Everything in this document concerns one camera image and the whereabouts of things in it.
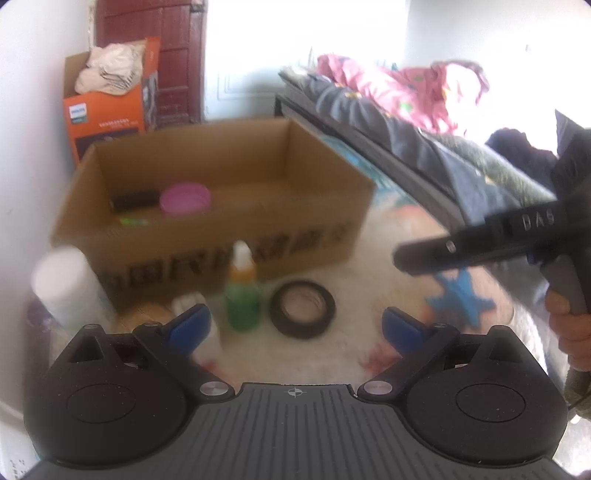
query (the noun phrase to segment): tape roll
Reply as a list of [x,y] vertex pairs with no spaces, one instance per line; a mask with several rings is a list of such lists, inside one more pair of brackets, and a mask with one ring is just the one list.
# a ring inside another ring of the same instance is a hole
[[284,284],[273,294],[269,306],[277,330],[303,340],[322,335],[335,313],[335,299],[330,292],[309,280]]

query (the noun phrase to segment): pink blanket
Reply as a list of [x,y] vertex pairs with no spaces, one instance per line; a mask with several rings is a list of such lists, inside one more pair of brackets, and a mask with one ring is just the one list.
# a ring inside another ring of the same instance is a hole
[[433,133],[464,135],[489,85],[480,65],[452,60],[394,72],[338,55],[317,72],[372,99],[389,115]]

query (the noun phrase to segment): small white bottle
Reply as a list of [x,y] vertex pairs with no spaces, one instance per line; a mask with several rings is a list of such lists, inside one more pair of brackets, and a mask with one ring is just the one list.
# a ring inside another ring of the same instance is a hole
[[[173,313],[178,317],[197,303],[207,305],[205,297],[198,291],[176,297],[172,304]],[[223,351],[219,329],[217,328],[216,320],[212,314],[209,333],[205,340],[193,351],[191,357],[202,367],[207,367],[220,360],[222,354]]]
[[76,247],[45,254],[31,276],[33,292],[66,330],[98,323],[110,332],[116,312],[86,256]]

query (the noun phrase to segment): white cylindrical container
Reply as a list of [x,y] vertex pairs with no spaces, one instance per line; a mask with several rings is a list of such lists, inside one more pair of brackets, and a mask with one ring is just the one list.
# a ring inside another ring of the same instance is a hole
[[116,313],[86,256],[76,247],[52,250],[35,266],[33,292],[65,329],[77,331],[89,323],[106,332]]

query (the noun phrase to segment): crumpled white cloth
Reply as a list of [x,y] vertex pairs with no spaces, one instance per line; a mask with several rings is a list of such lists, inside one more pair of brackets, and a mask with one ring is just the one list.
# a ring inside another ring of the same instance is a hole
[[88,68],[78,75],[74,90],[81,95],[88,92],[125,95],[142,78],[144,50],[144,45],[121,43],[93,47],[86,62]]

